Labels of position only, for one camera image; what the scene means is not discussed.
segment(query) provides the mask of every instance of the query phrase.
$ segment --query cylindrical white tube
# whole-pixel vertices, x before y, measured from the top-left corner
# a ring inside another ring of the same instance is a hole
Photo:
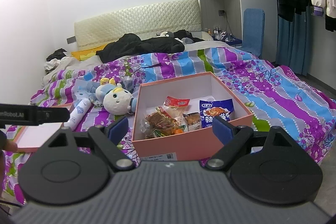
[[[71,130],[74,130],[90,107],[90,100],[88,98],[82,99],[75,109],[70,113],[70,119],[64,123],[64,126],[70,127]]]

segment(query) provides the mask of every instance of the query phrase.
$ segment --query blue chair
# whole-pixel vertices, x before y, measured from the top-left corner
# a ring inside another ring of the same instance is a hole
[[[244,11],[243,45],[239,49],[260,57],[263,51],[265,12],[262,9],[247,8]]]

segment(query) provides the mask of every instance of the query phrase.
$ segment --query quilted headboard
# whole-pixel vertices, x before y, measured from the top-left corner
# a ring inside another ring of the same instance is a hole
[[[125,33],[134,33],[143,40],[160,31],[180,29],[202,30],[198,0],[143,5],[75,22],[79,50],[117,41]]]

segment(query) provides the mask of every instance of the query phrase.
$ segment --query blue curtain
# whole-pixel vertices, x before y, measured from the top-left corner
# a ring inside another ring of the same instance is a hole
[[[311,54],[311,9],[294,14],[293,22],[278,17],[278,47],[275,63],[296,74],[307,75]]]

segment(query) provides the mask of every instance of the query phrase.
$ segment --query floral bedspread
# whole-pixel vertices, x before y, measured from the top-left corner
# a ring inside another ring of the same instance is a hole
[[[124,76],[132,76],[134,85],[139,86],[201,72],[213,72],[236,92],[254,114],[252,126],[255,130],[268,131],[275,125],[283,127],[316,162],[328,152],[335,137],[336,103],[300,81],[288,67],[274,68],[269,62],[238,49],[144,54],[88,71],[62,70],[44,89],[37,91],[31,101],[44,107],[73,102],[74,93],[83,81],[99,81],[102,77],[114,77],[119,82]],[[85,131],[96,124],[109,125],[114,119],[104,108],[91,107],[76,131]],[[8,138],[13,139],[17,131],[18,127],[10,127]],[[132,128],[129,128],[118,147],[139,164],[131,137]],[[17,171],[29,156],[27,153],[6,153],[6,176],[2,186],[21,203],[24,197],[18,186]]]

